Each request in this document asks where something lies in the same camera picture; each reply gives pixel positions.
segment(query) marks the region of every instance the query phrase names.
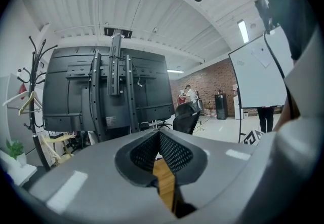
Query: ceiling light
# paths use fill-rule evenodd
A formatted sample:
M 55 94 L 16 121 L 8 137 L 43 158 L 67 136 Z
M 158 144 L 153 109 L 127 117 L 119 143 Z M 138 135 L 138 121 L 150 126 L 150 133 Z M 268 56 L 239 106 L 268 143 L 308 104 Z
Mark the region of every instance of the ceiling light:
M 168 72 L 184 73 L 184 71 L 168 70 Z
M 247 31 L 247 26 L 245 25 L 245 21 L 240 20 L 237 24 L 241 31 L 244 43 L 249 42 L 249 35 L 248 35 L 248 31 Z

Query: potted plant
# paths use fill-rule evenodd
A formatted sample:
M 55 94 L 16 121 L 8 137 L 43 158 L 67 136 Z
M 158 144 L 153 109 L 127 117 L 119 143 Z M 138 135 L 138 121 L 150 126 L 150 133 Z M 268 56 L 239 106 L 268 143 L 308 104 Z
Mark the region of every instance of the potted plant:
M 27 163 L 26 154 L 24 153 L 24 145 L 22 142 L 13 141 L 10 142 L 7 140 L 7 147 L 10 151 L 10 156 L 17 160 L 21 166 L 24 166 Z

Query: coat rack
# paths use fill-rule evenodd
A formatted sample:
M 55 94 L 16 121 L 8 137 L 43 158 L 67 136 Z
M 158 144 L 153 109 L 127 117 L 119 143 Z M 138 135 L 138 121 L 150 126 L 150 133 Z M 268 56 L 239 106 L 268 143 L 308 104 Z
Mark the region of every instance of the coat rack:
M 37 82 L 37 79 L 44 75 L 45 72 L 43 73 L 40 73 L 39 75 L 37 75 L 37 70 L 38 70 L 38 64 L 39 64 L 39 61 L 41 60 L 42 56 L 49 50 L 57 47 L 57 45 L 51 47 L 51 48 L 48 48 L 46 49 L 44 52 L 43 52 L 43 48 L 44 48 L 44 45 L 46 43 L 46 39 L 43 41 L 39 51 L 37 52 L 37 49 L 36 49 L 36 46 L 35 46 L 35 43 L 34 41 L 32 40 L 31 36 L 29 36 L 29 39 L 32 43 L 32 45 L 34 46 L 34 51 L 32 53 L 32 66 L 31 66 L 31 72 L 29 72 L 26 68 L 23 68 L 24 71 L 26 71 L 29 75 L 29 80 L 28 81 L 24 81 L 23 79 L 21 79 L 19 76 L 17 77 L 18 80 L 20 80 L 21 82 L 27 84 L 29 83 L 29 97 L 31 96 L 31 93 L 35 90 L 35 86 L 37 84 L 41 84 L 43 82 L 45 82 L 45 80 L 41 80 L 40 82 Z M 50 170 L 50 166 L 44 156 L 44 153 L 43 153 L 43 150 L 42 150 L 42 147 L 41 147 L 41 143 L 39 142 L 39 138 L 38 138 L 38 135 L 36 133 L 36 127 L 38 128 L 41 128 L 43 127 L 44 125 L 42 124 L 41 126 L 38 126 L 36 124 L 36 121 L 35 121 L 35 113 L 34 113 L 35 109 L 34 109 L 34 100 L 31 101 L 31 103 L 29 104 L 29 122 L 30 122 L 30 126 L 28 126 L 27 124 L 24 124 L 24 126 L 26 128 L 28 128 L 29 130 L 32 131 L 32 139 L 34 141 L 34 144 L 35 144 L 35 147 L 36 147 L 36 151 L 38 153 L 38 156 L 40 158 L 40 161 L 42 162 L 42 165 L 44 166 L 45 170 L 46 171 L 49 171 Z

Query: black cabinet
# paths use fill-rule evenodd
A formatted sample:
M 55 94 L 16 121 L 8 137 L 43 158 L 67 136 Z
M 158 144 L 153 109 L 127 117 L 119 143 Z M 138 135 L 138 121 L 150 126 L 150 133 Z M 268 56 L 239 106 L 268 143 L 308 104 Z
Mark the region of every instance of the black cabinet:
M 228 117 L 226 94 L 215 94 L 216 115 L 218 120 Z

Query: white shirt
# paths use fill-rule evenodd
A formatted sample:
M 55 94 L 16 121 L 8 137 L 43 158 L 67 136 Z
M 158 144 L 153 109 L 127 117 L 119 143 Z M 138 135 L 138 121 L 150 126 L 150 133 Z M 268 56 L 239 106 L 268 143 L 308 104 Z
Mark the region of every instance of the white shirt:
M 195 99 L 194 91 L 192 89 L 190 89 L 187 92 L 187 95 L 186 96 L 189 96 L 190 97 L 190 101 L 192 101 L 193 103 L 196 103 L 197 102 L 197 100 Z

